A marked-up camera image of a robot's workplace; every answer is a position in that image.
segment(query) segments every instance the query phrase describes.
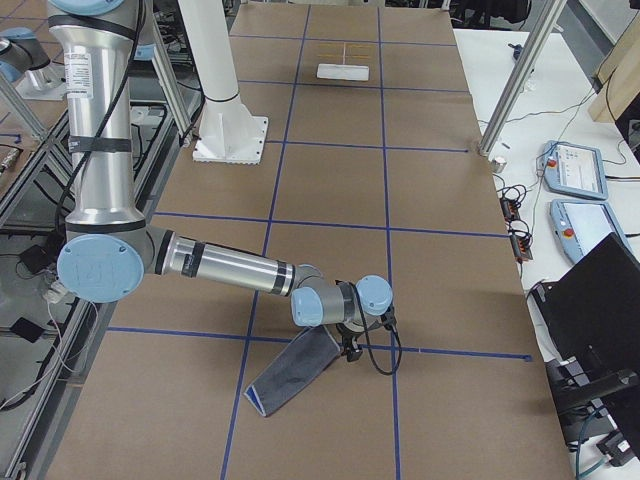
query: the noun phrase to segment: light blue cap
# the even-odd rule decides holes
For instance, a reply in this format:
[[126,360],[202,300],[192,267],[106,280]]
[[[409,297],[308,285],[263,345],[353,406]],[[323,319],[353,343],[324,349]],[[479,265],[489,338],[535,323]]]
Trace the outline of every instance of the light blue cap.
[[144,275],[138,252],[111,235],[88,234],[67,243],[58,275],[74,295],[91,302],[115,302],[135,290]]
[[369,315],[382,315],[393,301],[391,285],[382,277],[367,275],[356,283],[362,309]]
[[22,76],[20,70],[7,62],[0,62],[0,75],[6,78],[9,83],[15,82]]
[[291,313],[299,327],[317,327],[324,317],[320,296],[311,287],[295,289],[291,294]]
[[104,15],[118,8],[124,0],[49,0],[54,7],[72,15]]
[[136,56],[135,59],[136,60],[153,60],[153,56],[155,55],[156,52],[156,46],[153,43],[150,43],[149,45],[138,45],[138,48],[136,49]]
[[27,27],[14,27],[0,32],[0,37],[4,37],[7,40],[34,40],[36,34]]

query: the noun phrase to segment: white desk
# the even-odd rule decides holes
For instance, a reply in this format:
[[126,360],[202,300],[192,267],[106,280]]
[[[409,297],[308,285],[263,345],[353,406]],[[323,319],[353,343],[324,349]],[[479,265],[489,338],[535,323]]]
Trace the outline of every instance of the white desk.
[[[528,34],[456,30],[455,35],[477,117],[479,120],[488,121],[514,65],[513,50],[508,44],[524,45]],[[521,117],[531,112],[563,110],[580,103],[591,88],[591,82],[582,73],[560,34],[552,34],[549,38],[529,84],[531,88],[520,95],[510,118]],[[613,124],[595,123],[589,116],[587,110],[594,98],[595,96],[590,98],[580,108],[561,140],[597,147],[601,150],[604,159],[621,162],[622,158],[617,151],[617,145],[622,137],[616,127]],[[500,141],[489,158],[496,155],[507,158],[507,167],[500,174],[507,185],[522,183],[529,186],[536,182],[536,157],[543,152],[543,146],[547,141],[558,139],[575,110],[574,108],[563,114],[528,117],[505,126]],[[481,123],[480,126],[484,129],[486,124]],[[627,157],[627,164],[605,163],[606,173],[615,176],[639,176],[640,166],[626,143],[623,142],[620,149]],[[623,230],[626,233],[640,232],[640,215],[636,207],[640,201],[640,183],[609,182],[608,187],[608,202],[613,207]],[[534,224],[535,213],[532,246],[534,260],[524,264],[522,285],[525,290],[543,279],[558,280],[571,268],[571,263],[562,252],[554,234],[549,216],[549,202],[554,198],[563,197],[549,192],[543,185],[534,212],[537,191],[536,186],[527,195],[520,209],[522,218],[530,226]],[[636,257],[640,258],[640,237],[630,239],[629,243]],[[532,302],[529,309],[536,326],[540,350],[545,360],[549,360],[557,355],[557,352]],[[583,447],[580,462],[582,470],[600,457],[600,452],[595,447],[597,440],[599,438],[592,439]],[[637,480],[640,478],[640,462],[638,459],[633,459],[621,468],[605,465],[589,478]]]

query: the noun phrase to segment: black monitor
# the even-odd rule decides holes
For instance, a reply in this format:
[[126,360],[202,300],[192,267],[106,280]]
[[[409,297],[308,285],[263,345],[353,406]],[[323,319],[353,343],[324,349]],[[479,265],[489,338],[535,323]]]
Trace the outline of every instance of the black monitor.
[[[564,359],[576,357],[592,381],[623,369],[640,374],[640,263],[615,233],[545,296],[545,321]],[[602,401],[640,454],[640,387]]]

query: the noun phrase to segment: gray cloth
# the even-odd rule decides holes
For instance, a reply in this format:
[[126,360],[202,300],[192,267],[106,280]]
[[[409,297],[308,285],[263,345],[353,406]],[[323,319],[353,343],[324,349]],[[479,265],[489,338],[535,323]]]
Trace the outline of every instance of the gray cloth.
[[309,385],[340,356],[324,325],[303,330],[245,390],[258,413],[268,417]]

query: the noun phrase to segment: label on robot arm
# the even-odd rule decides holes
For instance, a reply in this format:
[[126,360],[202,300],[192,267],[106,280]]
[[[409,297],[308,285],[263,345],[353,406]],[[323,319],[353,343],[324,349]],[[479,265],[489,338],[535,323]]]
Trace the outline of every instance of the label on robot arm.
[[67,98],[93,98],[93,68],[90,53],[65,53]]

